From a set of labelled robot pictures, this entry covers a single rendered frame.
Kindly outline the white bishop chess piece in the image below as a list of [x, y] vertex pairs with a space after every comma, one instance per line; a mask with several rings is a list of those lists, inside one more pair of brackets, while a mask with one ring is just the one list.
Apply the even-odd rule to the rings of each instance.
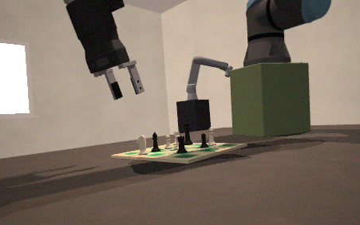
[[209, 142], [208, 142], [208, 146], [213, 146], [213, 145], [216, 145], [216, 143], [214, 142], [213, 140], [213, 130], [212, 128], [210, 127], [210, 129], [208, 130], [209, 131]]

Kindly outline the green and cream chessboard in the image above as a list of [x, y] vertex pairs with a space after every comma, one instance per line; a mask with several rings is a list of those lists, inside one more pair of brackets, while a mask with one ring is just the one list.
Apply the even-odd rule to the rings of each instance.
[[208, 146], [208, 148], [201, 148], [201, 144], [193, 143], [192, 145], [185, 145], [184, 148], [188, 151], [186, 153], [177, 153], [178, 150], [174, 149], [176, 145], [170, 144], [172, 146], [171, 149], [164, 149], [166, 145], [158, 146], [160, 152], [151, 152], [152, 147], [146, 148], [147, 155], [138, 155], [140, 150], [136, 150], [111, 155], [111, 158], [190, 164], [225, 152], [247, 147], [247, 144], [216, 144]]

